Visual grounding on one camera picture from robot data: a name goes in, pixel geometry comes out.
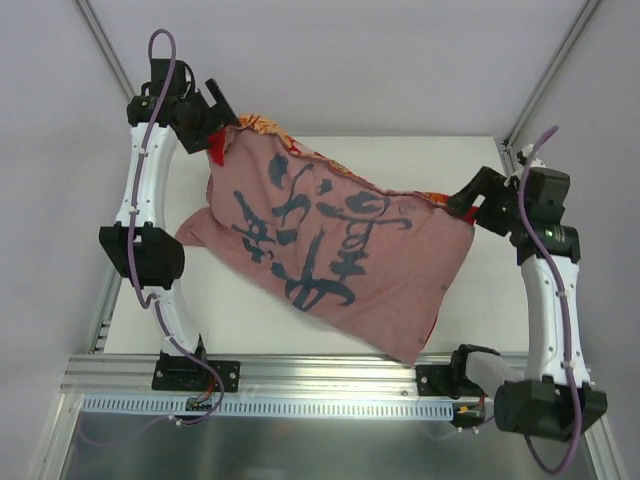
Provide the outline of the red cartoon pillowcase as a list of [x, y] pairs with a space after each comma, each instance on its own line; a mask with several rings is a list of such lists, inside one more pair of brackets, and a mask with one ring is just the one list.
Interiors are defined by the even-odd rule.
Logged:
[[245, 115], [207, 150], [207, 204], [179, 228], [238, 274], [407, 365], [474, 240], [439, 193], [385, 190]]

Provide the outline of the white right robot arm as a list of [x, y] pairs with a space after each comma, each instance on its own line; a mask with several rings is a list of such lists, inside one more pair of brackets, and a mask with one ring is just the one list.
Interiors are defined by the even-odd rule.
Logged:
[[452, 354], [450, 396], [480, 388], [494, 402], [498, 428], [527, 438], [568, 442], [607, 411], [591, 386], [580, 345], [575, 290], [581, 259], [577, 230], [562, 224], [569, 176], [534, 167], [521, 182], [489, 167], [447, 202], [456, 217], [508, 237], [525, 285], [528, 358], [523, 373], [490, 348], [460, 345]]

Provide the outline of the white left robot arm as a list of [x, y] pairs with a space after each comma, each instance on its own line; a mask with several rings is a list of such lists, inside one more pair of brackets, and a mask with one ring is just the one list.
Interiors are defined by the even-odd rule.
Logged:
[[211, 137], [238, 122], [214, 79], [205, 83], [209, 104], [193, 83], [152, 81], [127, 107], [131, 158], [125, 193], [112, 225], [99, 243], [119, 275], [128, 280], [142, 309], [161, 333], [160, 365], [188, 390], [208, 381], [202, 336], [190, 318], [180, 279], [186, 255], [166, 230], [165, 199], [175, 150], [206, 150]]

